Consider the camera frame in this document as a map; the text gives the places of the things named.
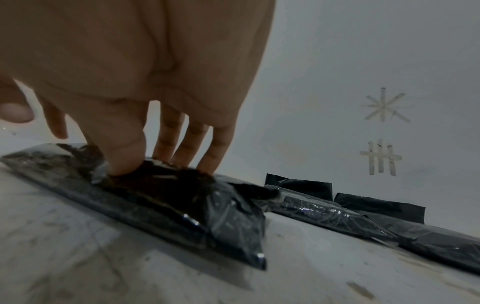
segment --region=hand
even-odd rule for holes
[[[54,135],[63,135],[64,113],[71,116],[113,175],[132,172],[145,157],[150,100],[161,102],[154,158],[187,166],[212,126],[197,167],[211,174],[232,141],[274,6],[275,0],[0,1],[0,69],[35,90]],[[185,115],[187,133],[174,153]]]

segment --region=black plastic bag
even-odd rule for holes
[[[97,148],[44,144],[0,158],[13,171],[111,218],[186,246],[266,269],[265,217],[252,200],[279,192],[146,159],[110,177]]]
[[[447,229],[362,211],[398,236],[400,247],[460,269],[480,274],[480,239]]]
[[[274,213],[358,238],[380,239],[397,244],[397,237],[393,233],[334,202],[277,186],[266,185],[265,188],[279,190],[284,196],[281,202],[263,202]]]
[[[345,193],[338,193],[334,201],[342,207],[353,211],[383,214],[414,223],[425,224],[425,207]]]
[[[333,201],[331,183],[314,182],[302,179],[291,179],[274,174],[267,174],[265,178],[265,185],[277,186],[283,189],[293,190],[327,201]]]

